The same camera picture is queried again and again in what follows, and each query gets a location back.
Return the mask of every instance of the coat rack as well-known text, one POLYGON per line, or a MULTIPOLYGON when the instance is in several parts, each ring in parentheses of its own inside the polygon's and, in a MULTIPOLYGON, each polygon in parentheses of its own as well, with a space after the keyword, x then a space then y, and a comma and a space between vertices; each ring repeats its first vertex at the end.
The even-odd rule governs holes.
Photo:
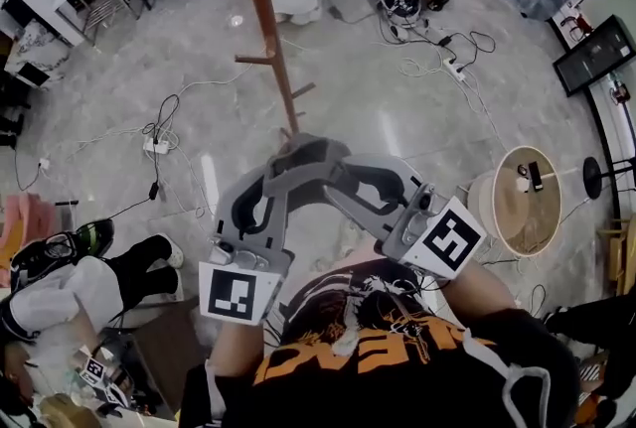
POLYGON ((289 121, 289 129, 292 134, 298 133, 298 119, 294 107, 294 98, 304 94, 316 85, 311 82, 301 87, 295 92, 291 91, 289 85, 289 77, 287 76, 287 68, 285 67, 285 58, 280 47, 280 38, 276 29, 276 20, 274 18, 274 9, 271 0, 252 0, 260 30, 265 40, 265 57, 235 56, 237 63, 248 63, 255 65, 269 65, 274 70, 274 76, 282 95, 282 101, 285 105, 287 120, 289 121))

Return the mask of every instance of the power strip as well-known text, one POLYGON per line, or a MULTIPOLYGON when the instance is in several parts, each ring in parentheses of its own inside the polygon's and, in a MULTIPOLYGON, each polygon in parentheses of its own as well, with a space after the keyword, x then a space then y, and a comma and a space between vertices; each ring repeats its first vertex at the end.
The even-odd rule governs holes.
POLYGON ((143 143, 143 148, 149 153, 157 153, 157 154, 168 154, 170 151, 170 143, 165 140, 160 140, 157 144, 152 143, 152 137, 146 138, 146 141, 143 143))
POLYGON ((460 83, 463 82, 466 79, 466 76, 464 75, 464 73, 460 73, 459 71, 457 71, 457 69, 455 68, 455 65, 453 65, 450 61, 451 61, 450 58, 445 59, 444 66, 446 67, 448 72, 453 75, 453 78, 455 80, 457 80, 460 83))

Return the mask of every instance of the gray floor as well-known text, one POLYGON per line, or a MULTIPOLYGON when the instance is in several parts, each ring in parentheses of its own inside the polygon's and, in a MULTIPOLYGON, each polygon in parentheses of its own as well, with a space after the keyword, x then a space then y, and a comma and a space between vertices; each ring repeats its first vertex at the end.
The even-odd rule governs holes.
MULTIPOLYGON (((471 70, 501 143, 479 100, 472 93, 462 94, 449 76, 437 72, 407 77, 399 72, 402 58, 435 68, 434 48, 379 45, 376 18, 347 25, 326 13, 304 28, 280 27, 285 40, 302 47, 284 44, 292 84, 317 84, 296 100, 297 110, 306 112, 300 117, 301 128, 340 139, 355 152, 402 156, 447 196, 461 196, 457 185, 467 186, 493 169, 506 150, 522 144, 539 147, 560 172, 579 167, 585 156, 601 158, 584 100, 565 98, 554 73, 552 61, 561 48, 546 24, 524 20, 508 0, 451 0, 430 20, 438 29, 465 34, 477 30, 496 39, 496 52, 480 54, 471 70), (471 110, 466 97, 479 112, 471 110)), ((450 47, 460 60, 471 59, 472 49, 463 40, 454 40, 450 47)), ((96 49, 74 50, 63 83, 34 95, 19 142, 23 184, 35 174, 38 159, 50 157, 48 178, 41 176, 33 191, 52 200, 79 199, 77 224, 145 199, 155 173, 142 152, 143 136, 113 132, 154 121, 161 101, 187 83, 236 77, 245 66, 235 64, 234 54, 256 55, 261 48, 250 0, 158 0, 136 22, 121 13, 114 25, 100 32, 96 49), (235 16, 243 17, 238 27, 231 23, 235 16), (74 154, 78 141, 105 133, 112 134, 74 154)), ((211 157, 222 191, 277 150, 278 128, 284 122, 268 68, 253 67, 232 83, 189 88, 174 118, 181 151, 160 159, 161 176, 170 188, 164 184, 160 201, 117 217, 110 254, 152 232, 166 231, 184 248, 187 287, 195 293, 196 264, 209 255, 204 230, 211 227, 211 219, 208 211, 197 211, 206 204, 188 161, 203 183, 201 158, 211 157)), ((0 193, 17 191, 13 170, 13 153, 0 150, 0 193)), ((585 199, 585 192, 578 172, 561 182, 566 215, 585 199)), ((548 291, 542 312, 597 299, 605 269, 603 246, 594 231, 604 224, 608 207, 605 191, 570 216, 540 256, 489 267, 527 309, 540 283, 548 291)), ((295 214, 288 231, 289 247, 297 255, 294 274, 328 268, 359 240, 335 210, 312 208, 295 214)), ((494 243, 481 260, 508 258, 511 255, 494 243)), ((542 297, 536 294, 535 308, 542 297)), ((200 327, 209 343, 214 324, 204 321, 200 327)))

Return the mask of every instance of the black t-shirt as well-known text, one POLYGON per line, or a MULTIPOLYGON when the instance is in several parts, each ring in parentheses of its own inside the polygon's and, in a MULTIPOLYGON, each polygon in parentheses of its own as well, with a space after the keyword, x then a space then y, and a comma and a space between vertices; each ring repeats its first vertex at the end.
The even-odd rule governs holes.
MULTIPOLYGON (((463 350, 462 329, 422 307, 416 282, 411 270, 377 260, 308 284, 283 309, 280 346, 254 374, 217 377, 227 407, 223 426, 514 426, 502 401, 503 377, 463 350), (408 319, 388 292, 398 295, 408 319)), ((548 426, 570 424, 577 366, 541 322, 507 310, 471 332, 506 364, 546 369, 548 426)), ((186 391, 185 428, 198 422, 186 424, 188 396, 207 392, 188 392, 194 388, 186 391)), ((529 428, 539 426, 541 390, 533 377, 513 387, 529 428)))

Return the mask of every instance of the black stand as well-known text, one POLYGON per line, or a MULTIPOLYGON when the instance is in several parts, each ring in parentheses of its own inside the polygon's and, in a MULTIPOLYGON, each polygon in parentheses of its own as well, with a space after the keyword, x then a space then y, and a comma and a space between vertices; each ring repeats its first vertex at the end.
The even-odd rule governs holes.
POLYGON ((598 162, 594 158, 591 156, 585 158, 585 161, 583 162, 583 184, 585 185, 587 196, 593 200, 598 199, 602 191, 603 178, 616 176, 618 174, 623 174, 624 172, 634 171, 634 182, 636 183, 636 158, 619 160, 612 163, 612 167, 621 163, 629 163, 629 167, 624 167, 618 170, 611 169, 602 174, 600 171, 600 165, 598 165, 598 162))

